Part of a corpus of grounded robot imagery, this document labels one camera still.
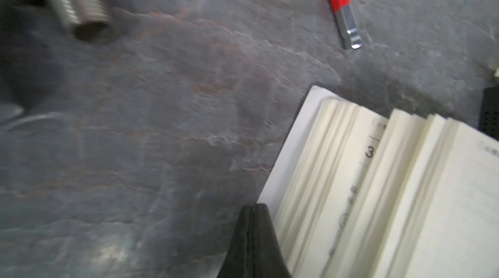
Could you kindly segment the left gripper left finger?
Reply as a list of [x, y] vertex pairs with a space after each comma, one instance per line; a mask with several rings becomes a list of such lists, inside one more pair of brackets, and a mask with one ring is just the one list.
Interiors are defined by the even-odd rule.
[[218, 278], [253, 277], [253, 222], [253, 206], [243, 206]]

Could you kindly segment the sketch drawing book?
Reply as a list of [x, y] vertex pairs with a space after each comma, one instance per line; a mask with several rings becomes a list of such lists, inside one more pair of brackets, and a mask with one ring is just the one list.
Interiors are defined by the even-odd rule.
[[259, 196], [292, 277], [497, 277], [498, 138], [313, 86]]

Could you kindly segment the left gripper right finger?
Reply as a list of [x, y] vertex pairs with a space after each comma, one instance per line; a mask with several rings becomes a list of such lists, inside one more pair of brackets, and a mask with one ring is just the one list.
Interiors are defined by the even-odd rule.
[[254, 206], [253, 275], [291, 277], [281, 254], [269, 209], [265, 204]]

